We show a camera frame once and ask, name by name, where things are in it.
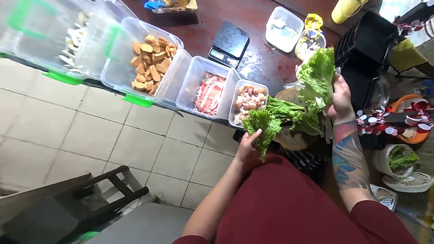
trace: digital kitchen scale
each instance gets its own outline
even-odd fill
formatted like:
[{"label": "digital kitchen scale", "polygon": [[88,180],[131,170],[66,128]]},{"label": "digital kitchen scale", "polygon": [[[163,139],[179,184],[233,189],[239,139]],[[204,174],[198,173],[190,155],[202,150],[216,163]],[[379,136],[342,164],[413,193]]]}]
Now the digital kitchen scale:
[{"label": "digital kitchen scale", "polygon": [[236,68],[243,58],[249,42],[250,38],[247,32],[223,21],[208,53],[208,59],[230,68]]}]

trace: yellow bottle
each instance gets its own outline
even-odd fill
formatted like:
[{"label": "yellow bottle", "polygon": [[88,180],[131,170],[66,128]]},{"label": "yellow bottle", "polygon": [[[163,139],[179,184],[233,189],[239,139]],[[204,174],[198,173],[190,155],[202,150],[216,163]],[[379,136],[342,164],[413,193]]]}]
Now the yellow bottle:
[{"label": "yellow bottle", "polygon": [[332,20],[336,24],[342,24],[354,15],[368,0],[339,0],[332,11]]}]

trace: yellow package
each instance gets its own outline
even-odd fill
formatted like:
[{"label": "yellow package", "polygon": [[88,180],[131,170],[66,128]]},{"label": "yellow package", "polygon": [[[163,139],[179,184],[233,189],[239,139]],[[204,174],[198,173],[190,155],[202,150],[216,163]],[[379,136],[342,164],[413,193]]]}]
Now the yellow package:
[{"label": "yellow package", "polygon": [[307,15],[306,20],[304,21],[305,29],[319,29],[322,27],[322,18],[316,13],[310,13]]}]

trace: arm tattoo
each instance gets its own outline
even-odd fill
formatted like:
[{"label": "arm tattoo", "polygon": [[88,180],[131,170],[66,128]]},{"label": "arm tattoo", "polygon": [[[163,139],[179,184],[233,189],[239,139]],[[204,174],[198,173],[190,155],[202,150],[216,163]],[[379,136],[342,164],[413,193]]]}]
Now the arm tattoo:
[{"label": "arm tattoo", "polygon": [[334,126],[332,163],[340,190],[369,187],[369,171],[358,140],[356,121]]}]

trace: sliced bacon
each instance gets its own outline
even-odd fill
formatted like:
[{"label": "sliced bacon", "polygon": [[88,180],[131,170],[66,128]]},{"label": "sliced bacon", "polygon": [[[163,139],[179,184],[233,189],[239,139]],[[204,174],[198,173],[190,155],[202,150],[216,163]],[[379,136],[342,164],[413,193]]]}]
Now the sliced bacon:
[{"label": "sliced bacon", "polygon": [[226,85],[226,78],[206,72],[205,79],[198,87],[194,102],[196,109],[211,116],[217,114],[217,107],[220,103],[222,91]]}]

